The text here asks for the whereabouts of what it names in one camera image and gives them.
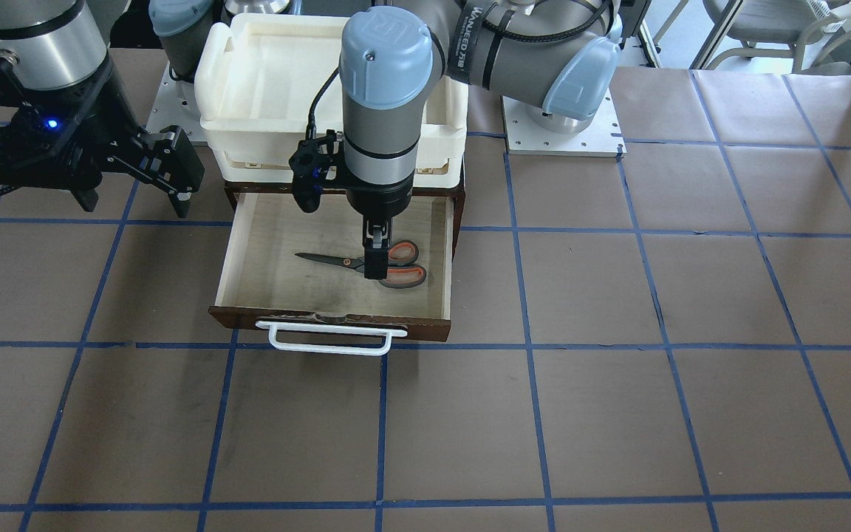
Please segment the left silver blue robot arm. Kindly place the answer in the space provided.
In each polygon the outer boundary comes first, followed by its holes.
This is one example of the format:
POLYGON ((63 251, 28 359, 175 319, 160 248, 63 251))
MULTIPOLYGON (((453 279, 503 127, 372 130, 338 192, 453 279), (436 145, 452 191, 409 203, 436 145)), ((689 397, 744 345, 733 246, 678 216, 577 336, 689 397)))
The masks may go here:
POLYGON ((411 202, 423 108, 441 78, 550 117, 591 124, 618 67, 618 1, 374 1, 345 23, 342 129, 318 135, 316 95, 291 156, 293 196, 312 213, 344 191, 363 219, 360 266, 383 280, 392 220, 411 202))

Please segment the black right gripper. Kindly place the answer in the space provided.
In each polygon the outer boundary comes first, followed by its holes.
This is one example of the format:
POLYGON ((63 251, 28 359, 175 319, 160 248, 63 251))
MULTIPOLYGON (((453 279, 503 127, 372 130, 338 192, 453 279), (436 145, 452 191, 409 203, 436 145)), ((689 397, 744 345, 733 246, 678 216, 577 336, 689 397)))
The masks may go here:
POLYGON ((90 212, 103 173, 133 168, 188 216, 204 165, 182 127, 137 124, 109 56, 83 80, 49 90, 24 87, 15 61, 0 56, 0 185, 68 191, 90 212))

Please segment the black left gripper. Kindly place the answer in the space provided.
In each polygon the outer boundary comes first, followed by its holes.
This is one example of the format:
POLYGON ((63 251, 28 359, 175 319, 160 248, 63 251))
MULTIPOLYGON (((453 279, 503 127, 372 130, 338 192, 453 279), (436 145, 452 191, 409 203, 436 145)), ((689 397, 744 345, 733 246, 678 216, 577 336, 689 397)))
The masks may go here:
POLYGON ((322 191, 345 191, 352 208, 363 218, 365 279, 382 280, 389 268, 391 218, 411 202, 415 147, 395 157, 367 154, 340 132, 327 130, 312 137, 305 131, 297 151, 288 159, 293 170, 293 196, 300 209, 320 208, 322 191))

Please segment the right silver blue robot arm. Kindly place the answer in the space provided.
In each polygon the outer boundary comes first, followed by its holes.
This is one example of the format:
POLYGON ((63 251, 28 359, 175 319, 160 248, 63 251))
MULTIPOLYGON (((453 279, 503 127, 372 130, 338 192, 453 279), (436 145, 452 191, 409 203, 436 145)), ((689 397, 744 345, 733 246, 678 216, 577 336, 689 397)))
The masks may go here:
POLYGON ((185 131, 139 124, 83 1, 0 1, 0 196, 68 191, 85 211, 104 172, 168 195, 185 218, 204 165, 185 131))

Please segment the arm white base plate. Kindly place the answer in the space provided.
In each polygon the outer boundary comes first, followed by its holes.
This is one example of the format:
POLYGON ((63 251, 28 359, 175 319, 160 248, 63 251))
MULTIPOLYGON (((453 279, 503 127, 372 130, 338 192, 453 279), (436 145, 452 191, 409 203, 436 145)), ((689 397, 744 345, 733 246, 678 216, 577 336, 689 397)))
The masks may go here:
POLYGON ((615 105, 605 91, 594 117, 546 114, 524 102, 502 99, 507 149, 543 156, 622 156, 627 152, 615 105))
POLYGON ((146 121, 146 130, 159 132, 166 126, 177 125, 194 145, 206 145, 194 85, 192 82, 179 81, 174 76, 170 63, 167 63, 146 121))

